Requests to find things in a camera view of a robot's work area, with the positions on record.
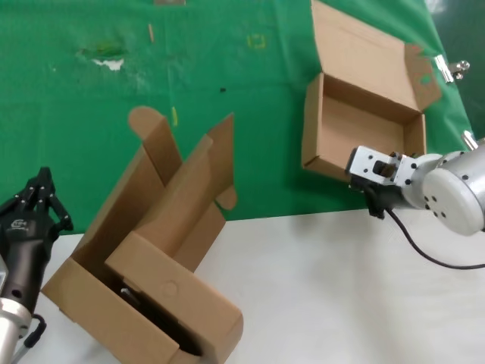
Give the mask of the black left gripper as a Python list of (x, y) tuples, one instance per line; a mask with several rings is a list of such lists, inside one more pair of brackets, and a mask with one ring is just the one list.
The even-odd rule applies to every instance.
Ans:
[(8, 270), (1, 297), (35, 309), (53, 243), (61, 231), (73, 230), (71, 216), (56, 195), (50, 168), (40, 168), (1, 205), (1, 257)]

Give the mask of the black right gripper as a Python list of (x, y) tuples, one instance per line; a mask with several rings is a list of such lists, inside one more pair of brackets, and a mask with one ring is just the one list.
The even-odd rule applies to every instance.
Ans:
[(370, 216), (384, 219), (384, 212), (402, 206), (402, 191), (397, 186), (384, 186), (363, 177), (351, 177), (350, 188), (363, 193)]

